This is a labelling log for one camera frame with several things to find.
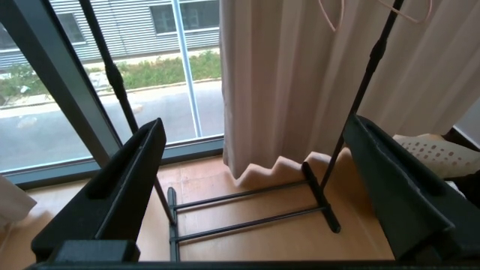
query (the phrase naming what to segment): green vegetation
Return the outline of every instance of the green vegetation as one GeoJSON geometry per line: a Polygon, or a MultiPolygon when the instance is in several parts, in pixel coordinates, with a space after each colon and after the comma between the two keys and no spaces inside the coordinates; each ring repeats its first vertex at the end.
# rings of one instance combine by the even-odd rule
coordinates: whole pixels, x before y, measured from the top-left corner
{"type": "MultiPolygon", "coordinates": [[[[185,81],[182,60],[180,58],[162,59],[156,61],[144,61],[139,64],[118,63],[118,69],[124,79],[126,89],[137,89],[146,86],[162,86],[171,83],[185,81]]],[[[221,61],[216,52],[206,51],[198,56],[190,57],[190,68],[194,80],[220,78],[221,61]]],[[[88,74],[102,71],[98,67],[86,68],[88,74]]],[[[0,79],[0,96],[16,97],[22,95],[48,94],[44,84],[29,64],[17,64],[12,66],[7,73],[8,79],[0,79]],[[21,93],[23,86],[29,87],[25,93],[21,93]]]]}

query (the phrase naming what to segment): road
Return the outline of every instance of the road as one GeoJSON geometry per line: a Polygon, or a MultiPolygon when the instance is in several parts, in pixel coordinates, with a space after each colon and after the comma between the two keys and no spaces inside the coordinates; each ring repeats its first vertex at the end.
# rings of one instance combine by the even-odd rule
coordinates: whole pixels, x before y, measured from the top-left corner
{"type": "MultiPolygon", "coordinates": [[[[194,86],[203,136],[224,132],[219,82],[194,86]]],[[[123,142],[131,136],[114,95],[100,98],[123,142]]],[[[128,95],[139,126],[162,118],[169,143],[195,138],[186,86],[128,95]]],[[[0,110],[0,172],[92,156],[56,104],[0,110]]]]}

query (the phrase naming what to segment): hanger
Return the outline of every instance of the hanger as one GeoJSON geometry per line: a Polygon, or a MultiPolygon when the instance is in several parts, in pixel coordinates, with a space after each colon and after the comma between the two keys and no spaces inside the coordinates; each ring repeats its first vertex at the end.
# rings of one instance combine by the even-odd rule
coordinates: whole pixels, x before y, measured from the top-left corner
{"type": "MultiPolygon", "coordinates": [[[[421,23],[424,23],[426,22],[429,18],[430,18],[430,15],[432,13],[432,0],[427,0],[428,1],[428,12],[427,12],[427,15],[425,16],[425,18],[423,19],[413,19],[411,16],[408,16],[406,14],[403,14],[401,11],[393,8],[392,6],[386,4],[383,0],[377,0],[380,4],[382,4],[383,6],[385,6],[386,8],[388,8],[389,10],[395,12],[396,14],[402,16],[403,18],[409,20],[410,22],[412,23],[415,23],[415,24],[421,24],[421,23]]],[[[325,8],[323,7],[323,4],[322,4],[322,0],[318,0],[318,3],[320,5],[320,9],[322,10],[322,14],[323,16],[325,17],[325,19],[327,20],[327,23],[328,23],[328,26],[330,26],[331,30],[333,32],[336,32],[342,25],[342,22],[344,21],[344,14],[345,14],[345,0],[341,0],[341,10],[340,10],[340,19],[338,20],[338,24],[337,24],[337,27],[333,26],[333,23],[332,21],[330,20],[329,18],[329,15],[327,15],[326,11],[325,11],[325,8]]]]}

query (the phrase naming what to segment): gray building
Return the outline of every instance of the gray building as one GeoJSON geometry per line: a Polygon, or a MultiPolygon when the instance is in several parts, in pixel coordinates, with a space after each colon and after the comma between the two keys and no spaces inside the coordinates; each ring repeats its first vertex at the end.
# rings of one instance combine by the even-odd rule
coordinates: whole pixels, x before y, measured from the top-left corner
{"type": "MultiPolygon", "coordinates": [[[[101,59],[79,0],[50,0],[82,62],[101,59]]],[[[91,0],[114,58],[154,55],[179,50],[170,0],[91,0]]],[[[218,46],[218,0],[180,0],[189,49],[218,46]]],[[[0,70],[27,63],[0,25],[0,70]]]]}

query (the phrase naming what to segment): light wood floor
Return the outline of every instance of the light wood floor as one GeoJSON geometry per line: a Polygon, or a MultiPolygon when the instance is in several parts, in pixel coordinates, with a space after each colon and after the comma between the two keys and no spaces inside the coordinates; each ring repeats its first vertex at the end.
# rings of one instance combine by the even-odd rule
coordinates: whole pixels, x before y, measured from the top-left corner
{"type": "MultiPolygon", "coordinates": [[[[317,178],[321,178],[328,159],[308,159],[317,178]]],[[[178,203],[232,194],[253,188],[278,185],[302,178],[295,169],[277,169],[272,175],[248,173],[235,180],[221,157],[165,166],[158,178],[167,192],[174,187],[178,203]]],[[[38,204],[25,220],[14,224],[10,232],[0,233],[0,269],[23,269],[35,261],[30,241],[82,188],[86,181],[30,190],[38,204]]],[[[325,190],[340,221],[339,234],[330,231],[322,214],[292,217],[241,232],[202,238],[181,245],[181,259],[187,260],[390,260],[392,252],[372,212],[350,153],[344,149],[334,175],[325,190]]],[[[273,191],[227,204],[186,211],[178,216],[180,235],[266,218],[314,206],[307,186],[273,191]]],[[[168,222],[155,192],[152,192],[137,245],[140,260],[170,258],[168,222]]]]}

